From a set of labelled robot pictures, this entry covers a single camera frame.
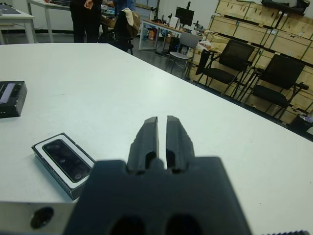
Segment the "desk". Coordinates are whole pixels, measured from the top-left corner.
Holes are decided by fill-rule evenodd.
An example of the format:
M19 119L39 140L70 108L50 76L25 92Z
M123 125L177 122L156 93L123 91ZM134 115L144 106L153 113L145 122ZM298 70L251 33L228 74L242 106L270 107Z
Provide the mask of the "desk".
M313 143L293 132L108 44L4 45L0 71L28 89L22 116L0 119L0 201L70 201L31 149L61 132L95 160L126 161L158 116L166 163L174 115L196 156L221 157L253 234L313 234Z
M157 33L156 33L157 37L156 37L156 46L155 47L142 47L142 45L141 45L142 40L143 40L143 29L144 29L145 24L153 25L154 27L157 28ZM178 29L169 27L169 26L164 25L164 24L155 23L155 22L150 21L150 20L142 20L142 29L140 31L140 39L139 39L139 50L149 50L149 49L155 49L156 50L157 49L157 42L158 42L158 35L160 33L160 29L170 31L172 33L177 33L178 35L181 35L182 33L184 33L184 31L182 31L182 30L178 30ZM166 37L164 37L163 50L164 50L164 46L165 46L165 40L166 40Z
M44 0L27 0L27 7L28 7L28 13L32 15L31 13L31 4L40 6L45 9L45 20L47 22L47 28L48 28L48 33L49 33L49 38L50 42L53 43L53 34L52 34L52 27L51 27L51 20L50 20L50 14L49 14L49 9L55 9L55 10L64 10L64 11L69 11L69 6L61 6L53 3L46 3ZM114 17L114 14L102 11L103 16L109 16L109 17Z
M34 28L33 28L33 19L34 17L28 15L22 11L17 10L20 14L3 14L0 16L0 23L12 23L12 24L24 24L26 36L28 43L35 43L34 40ZM3 35L1 33L0 27L0 44L4 45Z

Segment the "white chair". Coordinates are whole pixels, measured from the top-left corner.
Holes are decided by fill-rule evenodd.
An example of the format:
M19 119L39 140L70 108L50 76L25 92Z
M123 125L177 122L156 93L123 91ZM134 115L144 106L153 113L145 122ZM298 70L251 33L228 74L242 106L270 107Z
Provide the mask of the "white chair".
M194 49L194 52L192 54L192 56L189 56L189 48L188 48L188 51L187 51L187 54L184 55L184 54L181 54L179 52L174 52L174 51L171 51L169 56L168 56L168 59L167 59L167 62L166 62L166 68L165 68L165 71L167 70L167 66L169 64L169 60L171 57L173 57L174 61L173 61L173 65L172 65L172 69L171 69L171 73L173 71L173 67L174 67L174 64L175 64L175 61L178 59L178 60L184 60L186 61L185 65L184 65L184 68L182 70L182 76L184 74L184 71L186 69L186 64L187 64L187 61L189 59L191 59L190 61L190 65L187 69L187 74L188 74L188 71L189 69L191 68L191 62L193 61L194 59L194 56L195 56L195 47L197 46L198 42L200 40L200 37L196 36L196 35L193 35L191 33L182 33L181 36L180 36L180 39L179 39L179 47L180 48L180 45L183 44L184 46L187 46L189 48L193 48Z

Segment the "screw hole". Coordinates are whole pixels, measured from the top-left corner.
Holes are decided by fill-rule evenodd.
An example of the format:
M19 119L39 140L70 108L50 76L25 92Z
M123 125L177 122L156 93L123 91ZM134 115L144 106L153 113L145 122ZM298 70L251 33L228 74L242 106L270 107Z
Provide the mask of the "screw hole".
M44 207L35 211L31 219L30 226L33 229L40 229L46 226L52 219L53 214L54 211L51 207Z

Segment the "device screen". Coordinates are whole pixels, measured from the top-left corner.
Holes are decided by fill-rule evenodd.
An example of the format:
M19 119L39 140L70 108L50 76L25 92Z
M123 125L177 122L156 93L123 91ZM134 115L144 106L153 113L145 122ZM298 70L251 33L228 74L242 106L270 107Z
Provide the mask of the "device screen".
M43 146L46 154L74 183L89 175L91 168L62 140L55 140Z

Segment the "black device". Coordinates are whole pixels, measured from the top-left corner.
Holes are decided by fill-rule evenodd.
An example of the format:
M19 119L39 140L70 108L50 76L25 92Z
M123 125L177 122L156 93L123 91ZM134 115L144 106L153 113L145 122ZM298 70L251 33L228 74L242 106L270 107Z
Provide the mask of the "black device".
M94 160L65 133L39 142L32 149L70 198L79 197Z
M77 183L91 172L91 167L63 140L47 143L43 146L43 150L72 182Z
M61 6L70 6L70 0L52 0L51 3Z
M26 94L24 81L0 82L0 118L21 116Z
M96 162L63 234L252 234L221 159L196 158L178 118L167 119L167 169L158 145L152 117L139 130L127 163Z
M194 11L191 11L191 10L188 10L185 8L181 8L181 7L177 7L175 16L179 18L181 24L183 24L183 25L187 24L187 25L191 26L192 20L194 18L194 14L195 14Z

